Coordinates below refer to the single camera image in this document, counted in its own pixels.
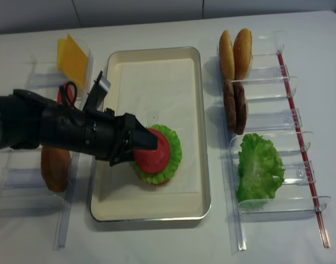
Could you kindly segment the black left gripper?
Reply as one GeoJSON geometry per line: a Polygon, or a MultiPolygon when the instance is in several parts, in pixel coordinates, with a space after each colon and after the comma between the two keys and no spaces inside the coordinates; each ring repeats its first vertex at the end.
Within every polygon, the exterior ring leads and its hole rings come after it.
{"type": "Polygon", "coordinates": [[[115,166],[133,161],[133,150],[156,150],[158,139],[132,114],[114,117],[109,109],[47,108],[40,121],[40,144],[92,155],[115,166]]]}

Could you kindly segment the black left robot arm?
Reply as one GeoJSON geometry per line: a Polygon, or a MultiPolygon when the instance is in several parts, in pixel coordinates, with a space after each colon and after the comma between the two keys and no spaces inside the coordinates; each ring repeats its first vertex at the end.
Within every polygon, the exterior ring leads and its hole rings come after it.
{"type": "Polygon", "coordinates": [[[157,136],[132,114],[98,111],[89,100],[83,110],[34,92],[15,89],[0,96],[0,149],[40,145],[85,153],[111,166],[133,161],[135,150],[156,150],[157,136]]]}

